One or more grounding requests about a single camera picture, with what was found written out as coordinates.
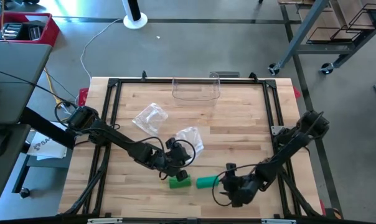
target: green cylinder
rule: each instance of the green cylinder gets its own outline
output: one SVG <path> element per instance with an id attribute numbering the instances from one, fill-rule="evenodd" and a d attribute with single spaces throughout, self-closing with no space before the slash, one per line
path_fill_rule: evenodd
<path id="1" fill-rule="evenodd" d="M 220 182 L 220 180 L 216 175 L 210 176 L 210 177 L 199 177 L 196 180 L 196 188 L 202 189 L 202 188 L 206 188 L 206 187 L 213 187 L 213 183 L 214 183 L 215 186 L 217 186 L 219 184 L 219 182 Z"/>
<path id="2" fill-rule="evenodd" d="M 191 186 L 191 180 L 190 180 L 190 175 L 188 175 L 187 178 L 185 178 L 182 181 L 178 181 L 176 177 L 170 177 L 169 178 L 169 187 L 170 189 L 176 189 L 180 187 L 189 187 Z"/>

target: wooden table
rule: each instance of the wooden table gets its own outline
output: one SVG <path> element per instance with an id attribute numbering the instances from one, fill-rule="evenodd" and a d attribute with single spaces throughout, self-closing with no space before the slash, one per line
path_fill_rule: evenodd
<path id="1" fill-rule="evenodd" d="M 93 78 L 86 105 L 101 113 L 108 78 Z M 299 111 L 291 80 L 277 78 L 278 94 L 286 126 L 294 126 Z M 116 124 L 120 132 L 137 141 L 148 137 L 131 120 L 150 103 L 157 103 L 169 117 L 163 124 L 159 137 L 166 141 L 173 134 L 188 126 L 197 126 L 204 150 L 187 168 L 193 180 L 198 177 L 217 175 L 225 170 L 225 164 L 234 162 L 238 166 L 262 161 L 273 155 L 268 129 L 263 90 L 260 85 L 222 85 L 221 96 L 215 106 L 176 106 L 170 84 L 124 83 Z M 113 106 L 108 110 L 108 120 Z M 73 152 L 59 212 L 64 212 L 76 201 L 87 185 L 92 163 L 94 145 L 81 144 Z M 313 176 L 309 155 L 300 150 L 292 157 L 293 170 L 298 189 L 317 212 L 321 206 Z M 238 175 L 247 174 L 251 167 L 238 170 Z M 289 208 L 293 212 L 290 191 L 287 191 Z M 96 198 L 92 197 L 91 207 Z M 226 196 L 217 194 L 221 203 Z M 225 217 L 225 218 L 271 218 L 283 214 L 277 181 L 266 192 L 258 192 L 252 203 L 241 208 L 217 205 L 211 189 L 192 187 L 170 189 L 168 181 L 161 181 L 158 172 L 136 164 L 127 152 L 112 145 L 106 175 L 101 214 L 111 212 L 113 217 Z"/>

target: gray floor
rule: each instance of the gray floor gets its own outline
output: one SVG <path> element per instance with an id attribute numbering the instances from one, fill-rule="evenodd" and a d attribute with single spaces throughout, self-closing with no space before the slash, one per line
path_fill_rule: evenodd
<path id="1" fill-rule="evenodd" d="M 149 18 L 156 19 L 282 19 L 276 0 L 140 0 Z M 15 11 L 51 12 L 54 16 L 119 18 L 120 0 L 41 0 L 40 6 L 15 6 Z M 298 19 L 288 8 L 290 19 Z M 80 65 L 84 45 L 107 23 L 64 22 L 47 68 L 74 95 L 88 86 Z M 266 69 L 279 60 L 288 46 L 283 25 L 264 24 L 162 24 L 141 30 L 123 24 L 111 26 L 87 48 L 85 63 L 93 76 L 205 77 L 211 71 L 250 72 L 269 77 Z M 376 37 L 333 74 L 317 73 L 335 55 L 300 56 L 314 108 L 325 111 L 331 129 L 324 138 L 337 193 L 346 219 L 376 222 Z M 296 69 L 290 61 L 278 74 L 289 77 L 299 89 Z M 39 84 L 48 87 L 45 76 Z M 60 96 L 72 99 L 59 86 Z M 306 108 L 302 98 L 299 110 Z M 35 90 L 29 106 L 54 119 L 52 96 Z M 311 161 L 320 198 L 328 205 L 322 170 L 314 147 Z M 25 186 L 33 197 L 20 200 L 11 188 L 23 162 L 21 156 L 0 200 L 0 220 L 53 215 L 62 194 L 66 170 L 31 169 Z"/>

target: red bin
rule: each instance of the red bin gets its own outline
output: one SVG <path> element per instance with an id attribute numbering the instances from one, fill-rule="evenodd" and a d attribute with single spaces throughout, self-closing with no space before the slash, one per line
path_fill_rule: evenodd
<path id="1" fill-rule="evenodd" d="M 52 19 L 51 13 L 29 13 L 29 12 L 4 12 L 4 23 L 7 22 L 29 22 L 36 20 L 34 18 L 46 17 L 47 23 L 43 29 L 40 39 L 38 40 L 7 40 L 14 43 L 25 44 L 49 44 L 54 46 L 59 34 L 59 27 Z"/>

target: white paper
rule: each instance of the white paper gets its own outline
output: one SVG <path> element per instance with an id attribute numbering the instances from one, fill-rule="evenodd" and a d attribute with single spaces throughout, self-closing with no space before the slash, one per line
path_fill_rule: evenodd
<path id="1" fill-rule="evenodd" d="M 52 122 L 52 124 L 63 130 L 66 129 L 66 127 L 62 126 L 58 122 Z M 55 142 L 51 138 L 41 133 L 36 133 L 27 154 L 31 156 L 38 156 L 37 160 L 48 159 L 50 157 L 61 159 L 65 156 L 66 151 L 67 148 L 65 146 Z"/>

